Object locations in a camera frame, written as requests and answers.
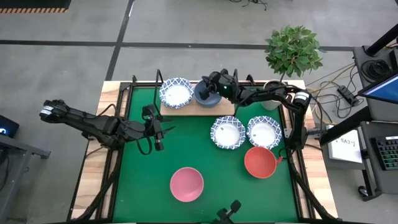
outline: pink bowl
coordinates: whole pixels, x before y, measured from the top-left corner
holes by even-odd
[[[183,167],[175,171],[170,181],[173,196],[181,202],[191,202],[198,198],[204,186],[203,177],[192,167]]]

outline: gray floor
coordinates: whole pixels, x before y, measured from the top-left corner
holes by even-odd
[[[394,0],[137,0],[126,42],[265,44],[273,29],[305,25],[322,46],[371,44],[398,21]]]
[[[318,34],[323,46],[359,46],[371,44],[398,21],[394,0],[270,0],[266,12],[262,5],[242,8],[243,4],[136,0],[124,41],[265,44],[272,29],[303,24]],[[127,0],[73,0],[66,14],[0,14],[0,39],[116,41],[126,6]],[[28,223],[66,219],[87,141],[65,125],[40,121],[38,113],[44,100],[56,98],[94,113],[112,52],[112,47],[0,45],[0,113],[21,123],[18,139],[52,151],[48,161],[32,161],[13,217],[27,218]],[[351,52],[321,56],[324,67],[306,74],[305,83],[353,62]],[[237,68],[241,78],[249,73],[255,79],[279,77],[268,68],[262,50],[122,48],[113,80],[130,80],[132,75],[153,80],[157,68],[165,78],[197,80],[222,68]],[[337,74],[309,87],[319,88]],[[348,75],[342,74],[336,82],[347,85]],[[353,81],[360,89],[358,75]],[[327,88],[324,93],[336,90]],[[324,107],[334,122],[341,121],[333,103]],[[382,195],[365,203],[356,193],[363,184],[358,170],[328,167],[328,174],[340,218],[396,223],[397,196]]]

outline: black keyboard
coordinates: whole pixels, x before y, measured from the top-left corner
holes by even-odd
[[[398,170],[398,136],[372,138],[374,152],[383,170]]]

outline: bowl with blue rim pattern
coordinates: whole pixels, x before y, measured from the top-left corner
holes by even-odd
[[[180,109],[193,98],[193,86],[185,78],[169,78],[159,89],[159,98],[168,108]]]
[[[210,138],[222,149],[237,149],[246,139],[246,129],[234,116],[217,118],[210,128]]]
[[[282,130],[270,116],[256,116],[249,120],[247,135],[253,146],[272,149],[279,145]]]

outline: computer screen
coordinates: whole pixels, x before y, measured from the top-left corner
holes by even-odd
[[[0,134],[13,138],[17,132],[19,124],[0,115]]]
[[[398,73],[362,92],[365,97],[398,103]]]

